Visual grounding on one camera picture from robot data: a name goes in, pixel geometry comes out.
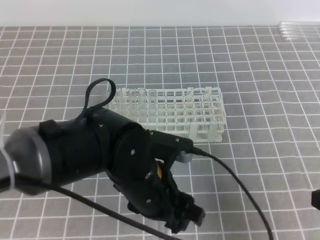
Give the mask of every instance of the gray grid surface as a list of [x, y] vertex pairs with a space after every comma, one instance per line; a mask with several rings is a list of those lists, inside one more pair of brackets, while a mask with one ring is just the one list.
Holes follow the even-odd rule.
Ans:
[[[285, 41], [277, 27], [0, 27], [0, 111], [5, 134], [80, 112], [87, 85], [220, 87], [227, 115], [223, 142], [198, 147], [225, 161], [269, 219], [277, 240], [317, 240], [320, 212], [320, 38]], [[106, 85], [96, 88], [99, 102]], [[182, 191], [206, 210], [184, 240], [266, 240], [258, 214], [215, 162], [173, 166]], [[127, 210], [105, 174], [67, 186], [121, 214]], [[68, 197], [0, 194], [0, 240], [153, 240]]]

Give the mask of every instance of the white wall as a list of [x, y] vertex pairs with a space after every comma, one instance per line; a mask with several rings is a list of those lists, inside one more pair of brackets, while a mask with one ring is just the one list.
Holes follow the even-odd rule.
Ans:
[[277, 25], [320, 21], [320, 0], [0, 0], [0, 26]]

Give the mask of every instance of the black object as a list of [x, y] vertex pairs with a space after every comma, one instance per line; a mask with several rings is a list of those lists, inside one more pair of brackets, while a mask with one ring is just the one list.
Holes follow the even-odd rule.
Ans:
[[320, 189], [311, 192], [311, 205], [320, 210]]

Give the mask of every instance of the black cable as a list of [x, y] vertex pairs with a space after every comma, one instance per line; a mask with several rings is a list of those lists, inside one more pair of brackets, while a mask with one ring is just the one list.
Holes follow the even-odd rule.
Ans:
[[212, 158], [213, 160], [215, 160], [218, 164], [220, 164], [222, 167], [224, 167], [224, 169], [226, 169], [231, 176], [234, 178], [234, 180], [240, 185], [240, 187], [242, 188], [242, 190], [245, 192], [245, 194], [247, 195], [247, 197], [250, 199], [251, 203], [253, 204], [254, 208], [257, 210], [257, 212], [259, 213], [263, 224], [266, 228], [266, 231], [268, 233], [269, 236], [269, 240], [273, 240], [274, 236], [272, 234], [272, 230], [271, 227], [268, 223], [268, 220], [266, 219], [266, 216], [264, 215], [264, 213], [262, 212], [261, 208], [259, 207], [259, 205], [257, 204], [257, 202], [255, 201], [255, 199], [253, 198], [253, 196], [250, 194], [250, 192], [248, 191], [248, 189], [246, 188], [246, 186], [243, 184], [243, 182], [237, 177], [237, 175], [232, 171], [232, 169], [230, 167], [228, 167], [228, 165], [226, 165], [223, 161], [221, 161], [219, 158], [217, 158], [216, 156], [213, 156], [199, 148], [194, 147], [193, 148], [193, 154], [196, 155], [201, 155], [201, 156], [205, 156], [205, 157], [209, 157]]
[[162, 233], [158, 230], [155, 230], [147, 225], [144, 225], [140, 222], [134, 221], [126, 216], [123, 216], [115, 211], [112, 211], [104, 206], [101, 206], [101, 205], [95, 203], [94, 201], [91, 201], [91, 200], [89, 200], [79, 194], [76, 194], [73, 191], [70, 191], [70, 190], [64, 189], [62, 187], [49, 184], [49, 183], [43, 183], [43, 182], [31, 179], [29, 177], [21, 176], [21, 175], [16, 175], [15, 180], [16, 180], [16, 185], [29, 185], [29, 186], [34, 186], [34, 187], [46, 189], [46, 190], [53, 190], [53, 191], [58, 192], [60, 194], [66, 195], [66, 196], [68, 196], [74, 200], [77, 200], [77, 201], [79, 201], [89, 207], [92, 207], [93, 209], [96, 209], [106, 215], [109, 215], [110, 217], [117, 219], [125, 224], [128, 224], [134, 228], [145, 231], [149, 234], [155, 235], [158, 238], [161, 238], [164, 240], [180, 240], [179, 238], [169, 236], [169, 235]]
[[[92, 89], [97, 84], [104, 82], [104, 81], [109, 82], [111, 85], [111, 91], [110, 91], [108, 98], [106, 100], [104, 100], [103, 102], [98, 103], [97, 105], [94, 105], [94, 106], [91, 106], [88, 108], [89, 97], [90, 97], [90, 93], [91, 93]], [[114, 97], [116, 95], [116, 91], [117, 91], [116, 84], [114, 83], [114, 81], [112, 81], [108, 78], [100, 78], [100, 79], [95, 80], [92, 83], [90, 83], [85, 91], [84, 106], [83, 106], [82, 112], [79, 114], [79, 116], [75, 120], [83, 119], [87, 113], [93, 113], [94, 111], [96, 111], [96, 110], [102, 108], [103, 106], [107, 105], [108, 103], [110, 103], [112, 101], [112, 99], [114, 99]]]

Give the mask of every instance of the screw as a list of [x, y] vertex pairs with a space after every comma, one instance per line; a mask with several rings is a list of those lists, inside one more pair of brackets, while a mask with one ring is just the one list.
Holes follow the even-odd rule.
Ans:
[[150, 178], [150, 176], [152, 175], [152, 173], [151, 172], [149, 172], [149, 173], [147, 173], [147, 175], [145, 176], [145, 178], [144, 179], [149, 179]]

